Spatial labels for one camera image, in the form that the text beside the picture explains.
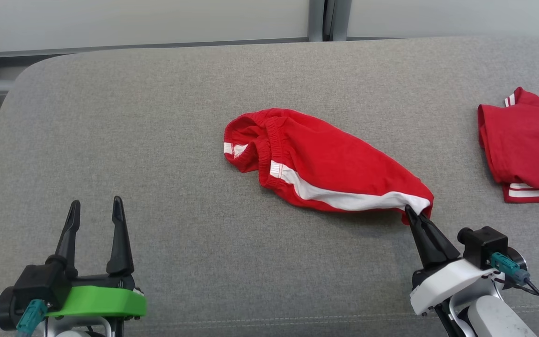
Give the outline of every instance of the white wall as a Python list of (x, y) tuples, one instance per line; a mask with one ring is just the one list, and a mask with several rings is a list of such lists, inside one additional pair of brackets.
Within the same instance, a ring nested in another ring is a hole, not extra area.
[(539, 36), (539, 0), (352, 0), (350, 37)]
[(308, 0), (0, 0), (0, 52), (300, 38)]

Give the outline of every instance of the gray cushion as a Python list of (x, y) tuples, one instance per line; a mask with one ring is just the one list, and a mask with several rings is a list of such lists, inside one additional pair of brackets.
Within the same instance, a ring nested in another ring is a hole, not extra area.
[[(411, 309), (421, 263), (400, 214), (293, 207), (224, 159), (223, 130), (274, 106), (320, 117), (420, 177), (436, 196), (432, 219), (451, 239), (466, 226), (507, 234), (539, 285), (539, 205), (503, 202), (477, 138), (477, 105), (502, 105), (517, 86), (539, 94), (537, 38), (98, 51), (39, 62), (0, 111), (0, 291), (53, 253), (75, 198), (77, 269), (105, 271), (117, 194), (149, 304), (127, 324), (129, 337), (444, 336), (435, 314)], [(503, 296), (539, 334), (539, 299)]]

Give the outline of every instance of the folded red shirt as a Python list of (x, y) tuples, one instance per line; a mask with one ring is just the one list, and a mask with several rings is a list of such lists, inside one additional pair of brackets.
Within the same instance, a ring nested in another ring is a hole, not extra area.
[(430, 216), (434, 196), (389, 156), (321, 119), (289, 109), (246, 113), (227, 125), (224, 154), (293, 205), (357, 212), (411, 205)]
[(539, 203), (539, 97), (519, 87), (477, 109), (480, 145), (507, 203)]

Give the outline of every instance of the teal connector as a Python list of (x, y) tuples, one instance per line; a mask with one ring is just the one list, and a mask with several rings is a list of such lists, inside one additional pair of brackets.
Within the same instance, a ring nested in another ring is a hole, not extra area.
[(17, 337), (30, 337), (35, 331), (36, 326), (45, 319), (47, 306), (43, 300), (32, 300), (24, 311), (22, 318), (15, 326), (18, 332)]
[(530, 277), (530, 273), (521, 269), (517, 263), (499, 252), (490, 256), (490, 266), (502, 271), (520, 286), (525, 285), (525, 279)]

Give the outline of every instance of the gray couch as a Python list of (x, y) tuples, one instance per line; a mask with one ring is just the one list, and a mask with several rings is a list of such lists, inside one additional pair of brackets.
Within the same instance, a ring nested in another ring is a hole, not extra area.
[[(466, 226), (507, 234), (539, 285), (539, 205), (503, 202), (477, 138), (477, 105), (502, 105), (517, 86), (539, 94), (539, 38), (97, 51), (39, 62), (0, 111), (0, 291), (53, 253), (75, 198), (77, 269), (105, 271), (117, 194), (148, 298), (128, 337), (444, 336), (435, 314), (411, 309), (421, 263), (400, 214), (293, 207), (225, 160), (223, 130), (268, 107), (320, 117), (420, 177), (436, 196), (432, 220), (451, 239)], [(503, 296), (539, 335), (539, 299)]]

